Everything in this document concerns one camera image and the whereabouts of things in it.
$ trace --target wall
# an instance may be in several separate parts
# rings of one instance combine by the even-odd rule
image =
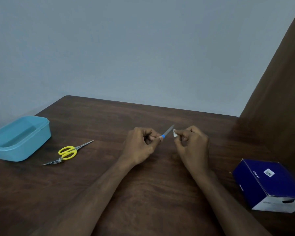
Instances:
[[[240,119],[295,175],[295,19]]]
[[[295,0],[0,0],[0,127],[64,95],[239,116]]]

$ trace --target sticker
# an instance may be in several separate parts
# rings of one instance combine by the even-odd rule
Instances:
[[[275,174],[275,173],[274,173],[272,170],[270,170],[269,168],[266,169],[263,173],[266,174],[268,177],[272,177],[272,176]]]

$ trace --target nail file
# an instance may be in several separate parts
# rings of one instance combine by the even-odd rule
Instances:
[[[175,124],[173,126],[171,126],[163,135],[162,137],[165,138],[166,135],[174,128]]]

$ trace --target scissors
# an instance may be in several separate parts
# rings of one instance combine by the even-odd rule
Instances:
[[[90,141],[88,143],[84,143],[83,145],[80,145],[78,147],[74,147],[74,146],[64,147],[58,151],[58,154],[61,155],[61,157],[59,159],[48,162],[46,164],[43,164],[42,166],[51,165],[51,164],[58,164],[58,163],[62,162],[63,160],[69,160],[69,159],[73,158],[78,153],[78,150],[81,147],[86,146],[87,144],[91,143],[92,141]]]
[[[175,124],[173,126],[171,126],[163,135],[162,137],[165,138],[166,135],[174,128]]]

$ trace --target light blue wall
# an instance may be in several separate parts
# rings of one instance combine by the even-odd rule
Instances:
[[[0,127],[64,95],[239,116],[295,0],[0,0]]]

